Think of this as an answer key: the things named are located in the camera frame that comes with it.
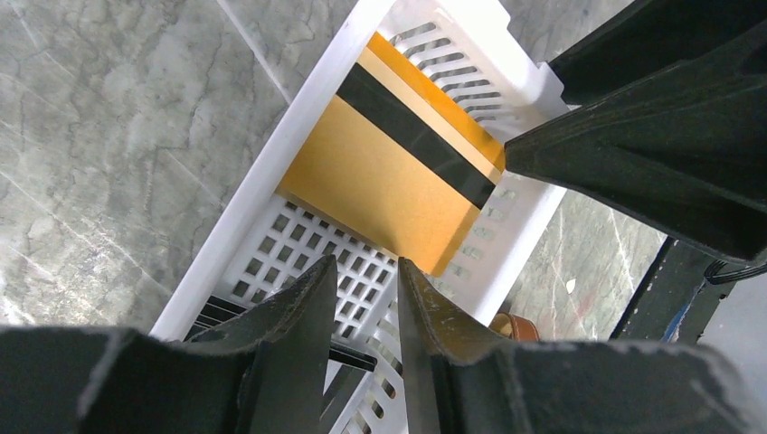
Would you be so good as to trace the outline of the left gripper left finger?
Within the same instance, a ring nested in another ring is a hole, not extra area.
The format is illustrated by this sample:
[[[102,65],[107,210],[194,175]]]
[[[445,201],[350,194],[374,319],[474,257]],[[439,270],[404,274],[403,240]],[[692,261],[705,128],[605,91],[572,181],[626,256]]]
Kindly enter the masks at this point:
[[[336,259],[325,256],[272,297],[289,312],[326,302],[332,334],[336,279]],[[254,355],[253,344],[162,341],[126,327],[6,326],[1,430],[238,433],[238,390]]]

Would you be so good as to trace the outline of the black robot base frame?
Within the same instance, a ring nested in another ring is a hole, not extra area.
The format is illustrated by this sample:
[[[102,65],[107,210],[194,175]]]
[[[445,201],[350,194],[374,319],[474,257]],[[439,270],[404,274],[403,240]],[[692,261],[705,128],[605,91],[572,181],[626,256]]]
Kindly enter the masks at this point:
[[[611,339],[696,344],[733,282],[712,285],[705,269],[714,259],[667,237],[636,288]]]

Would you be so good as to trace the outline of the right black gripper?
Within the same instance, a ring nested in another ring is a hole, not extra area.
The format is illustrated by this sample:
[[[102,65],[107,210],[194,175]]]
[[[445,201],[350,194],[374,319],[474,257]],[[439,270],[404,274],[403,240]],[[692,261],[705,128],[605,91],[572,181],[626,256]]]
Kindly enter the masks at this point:
[[[766,261],[763,1],[635,1],[551,66],[573,110],[508,141],[508,170]]]

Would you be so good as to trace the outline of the gold credit card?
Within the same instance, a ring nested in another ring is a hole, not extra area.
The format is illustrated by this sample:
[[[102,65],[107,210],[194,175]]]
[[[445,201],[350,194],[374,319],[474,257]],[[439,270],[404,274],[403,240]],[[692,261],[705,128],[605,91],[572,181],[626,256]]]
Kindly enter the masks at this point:
[[[483,175],[359,58],[279,190],[439,276],[500,179]]]

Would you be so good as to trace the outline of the brown leather card holder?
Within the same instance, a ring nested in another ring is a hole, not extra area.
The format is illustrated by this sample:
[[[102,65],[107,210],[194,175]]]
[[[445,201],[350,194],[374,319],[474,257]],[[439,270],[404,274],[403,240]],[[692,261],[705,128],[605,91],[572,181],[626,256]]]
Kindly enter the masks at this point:
[[[514,341],[538,341],[540,339],[538,330],[532,321],[506,312],[496,313],[488,328]]]

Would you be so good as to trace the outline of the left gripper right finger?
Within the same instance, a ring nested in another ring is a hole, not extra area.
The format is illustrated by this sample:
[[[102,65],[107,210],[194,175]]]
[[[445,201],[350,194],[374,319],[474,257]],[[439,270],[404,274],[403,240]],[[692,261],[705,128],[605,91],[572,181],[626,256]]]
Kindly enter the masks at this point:
[[[654,341],[517,342],[398,261],[412,433],[763,433],[766,417],[717,351]]]

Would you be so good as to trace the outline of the white plastic basket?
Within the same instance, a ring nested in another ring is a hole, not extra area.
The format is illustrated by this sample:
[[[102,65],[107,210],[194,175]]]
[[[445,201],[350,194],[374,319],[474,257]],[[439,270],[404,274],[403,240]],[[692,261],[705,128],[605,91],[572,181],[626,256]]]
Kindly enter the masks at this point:
[[[186,272],[151,333],[181,340],[271,297],[322,256],[338,259],[334,336],[377,360],[364,373],[327,368],[330,433],[404,433],[396,261],[328,212],[278,189],[320,108],[373,36],[403,54],[439,96],[500,142],[566,111],[563,84],[507,31],[497,1],[361,1],[319,58]]]

